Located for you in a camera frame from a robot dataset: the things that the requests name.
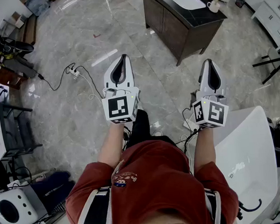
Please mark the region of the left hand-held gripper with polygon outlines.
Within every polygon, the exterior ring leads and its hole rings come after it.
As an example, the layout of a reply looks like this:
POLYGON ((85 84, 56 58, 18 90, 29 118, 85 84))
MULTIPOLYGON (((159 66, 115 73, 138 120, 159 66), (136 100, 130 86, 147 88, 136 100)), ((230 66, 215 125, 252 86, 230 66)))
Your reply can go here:
POLYGON ((115 124, 134 122, 139 106, 139 89, 134 86, 130 57, 123 54, 114 60, 104 74, 102 99, 105 118, 115 124), (110 87, 130 87, 115 89, 110 87))

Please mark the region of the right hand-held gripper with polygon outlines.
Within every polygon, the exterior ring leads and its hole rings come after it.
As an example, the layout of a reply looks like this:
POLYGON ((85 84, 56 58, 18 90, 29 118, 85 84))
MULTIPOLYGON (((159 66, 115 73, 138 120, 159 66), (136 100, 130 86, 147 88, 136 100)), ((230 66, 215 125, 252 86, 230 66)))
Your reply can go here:
POLYGON ((191 93, 191 106, 196 125, 206 128, 223 127, 229 108, 226 103, 225 77, 216 63, 206 59, 199 75, 199 90, 191 93))

